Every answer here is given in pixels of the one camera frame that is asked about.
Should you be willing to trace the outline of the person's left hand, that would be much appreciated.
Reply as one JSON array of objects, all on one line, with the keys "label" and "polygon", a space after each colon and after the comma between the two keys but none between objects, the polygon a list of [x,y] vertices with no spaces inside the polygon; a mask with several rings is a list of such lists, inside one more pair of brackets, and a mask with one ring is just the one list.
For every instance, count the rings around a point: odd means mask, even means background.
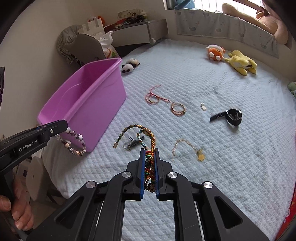
[{"label": "person's left hand", "polygon": [[32,208],[26,200],[26,192],[18,176],[14,176],[13,189],[15,201],[11,204],[8,197],[1,195],[1,211],[11,211],[18,230],[28,231],[33,228],[34,215]]}]

